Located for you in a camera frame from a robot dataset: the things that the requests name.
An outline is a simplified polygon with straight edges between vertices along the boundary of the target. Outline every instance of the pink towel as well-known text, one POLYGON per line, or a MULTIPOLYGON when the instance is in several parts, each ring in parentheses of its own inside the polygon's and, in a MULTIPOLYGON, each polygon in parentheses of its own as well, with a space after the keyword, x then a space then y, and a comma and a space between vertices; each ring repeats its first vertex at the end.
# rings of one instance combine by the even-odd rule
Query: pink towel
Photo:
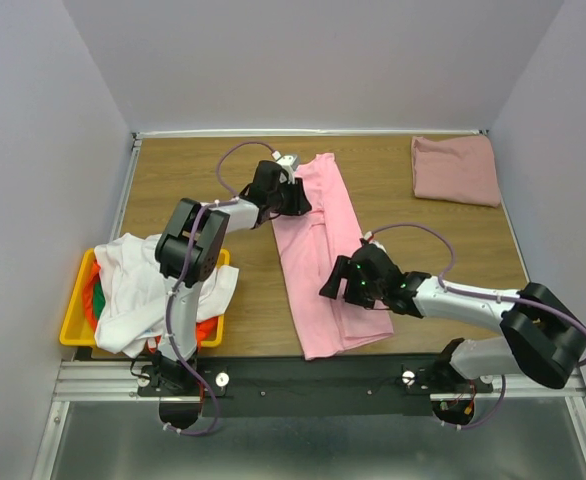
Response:
POLYGON ((441 142, 413 137, 411 156, 416 197, 500 205, 493 148, 484 135, 441 142))
POLYGON ((273 231, 286 291, 304 357, 330 357, 393 334, 389 314, 319 295, 338 255, 360 247, 360 226, 332 153, 298 167, 313 209, 302 217, 279 217, 273 231))

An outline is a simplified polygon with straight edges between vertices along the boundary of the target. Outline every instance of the white towel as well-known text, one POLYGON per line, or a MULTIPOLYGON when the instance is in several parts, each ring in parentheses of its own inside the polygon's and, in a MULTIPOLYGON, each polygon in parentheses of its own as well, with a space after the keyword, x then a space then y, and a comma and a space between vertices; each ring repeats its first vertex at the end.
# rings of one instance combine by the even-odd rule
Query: white towel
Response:
MULTIPOLYGON (((95 247, 100 282, 106 301, 95 331, 97 346, 133 358, 149 341, 165 333, 166 292, 175 279, 165 279, 155 261, 160 235, 147 239, 125 234, 95 247)), ((216 269, 204 282, 197 321, 222 315, 233 296, 239 270, 228 265, 216 269)))

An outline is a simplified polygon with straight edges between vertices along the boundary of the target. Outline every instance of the white wall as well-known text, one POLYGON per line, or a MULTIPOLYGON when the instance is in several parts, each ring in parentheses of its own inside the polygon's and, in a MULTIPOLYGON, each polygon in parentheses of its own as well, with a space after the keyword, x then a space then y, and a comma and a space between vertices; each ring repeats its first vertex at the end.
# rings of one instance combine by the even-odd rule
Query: white wall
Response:
POLYGON ((60 0, 0 1, 0 479, 29 478, 86 247, 108 237, 130 135, 60 0))
POLYGON ((565 2, 490 137, 532 279, 586 324, 586 1, 565 2))
POLYGON ((64 0, 136 131, 487 128, 562 0, 64 0))

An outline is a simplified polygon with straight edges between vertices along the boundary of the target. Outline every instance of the yellow basket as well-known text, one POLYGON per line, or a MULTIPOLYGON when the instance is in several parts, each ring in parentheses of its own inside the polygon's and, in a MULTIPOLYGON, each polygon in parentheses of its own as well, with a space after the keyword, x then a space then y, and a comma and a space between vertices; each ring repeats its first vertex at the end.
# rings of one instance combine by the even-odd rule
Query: yellow basket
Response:
MULTIPOLYGON (((64 323, 60 331, 60 343, 69 347, 97 347, 95 343, 94 332, 84 315, 84 306, 82 305, 82 290, 91 273, 91 266, 95 260, 93 249, 87 250, 80 264, 80 271, 75 280, 71 301, 64 315, 64 323)), ((228 265, 231 261, 231 254, 228 250, 220 250, 217 258, 217 266, 228 265)), ((222 343, 224 334, 224 315, 217 318, 217 330, 215 337, 202 341, 202 347, 218 347, 222 343)))

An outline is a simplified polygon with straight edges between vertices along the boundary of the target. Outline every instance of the wooden table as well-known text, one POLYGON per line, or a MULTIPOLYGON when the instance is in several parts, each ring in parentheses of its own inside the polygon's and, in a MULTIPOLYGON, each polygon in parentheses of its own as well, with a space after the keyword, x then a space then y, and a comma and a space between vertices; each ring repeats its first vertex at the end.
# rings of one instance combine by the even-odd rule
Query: wooden table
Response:
MULTIPOLYGON (((122 225, 139 237, 161 233, 182 197, 198 201, 228 198, 216 181, 215 165, 229 148, 246 139, 145 139, 122 225)), ((447 279, 491 288, 526 283, 513 237, 501 208, 418 200, 412 193, 410 136, 270 137, 282 153, 302 162, 334 152, 363 231, 393 223, 419 222, 442 233, 455 247, 457 266, 447 279)), ((237 190, 253 178, 264 147, 247 146, 227 159, 224 179, 237 190)), ((448 263, 446 248, 414 228, 378 236, 403 270, 438 273, 448 263)), ((227 235, 231 264, 240 268, 237 290, 226 315, 224 341, 215 355, 300 354, 271 225, 227 235)), ((439 352, 451 339, 488 338, 491 332, 443 319, 393 316, 392 338, 352 353, 439 352)))

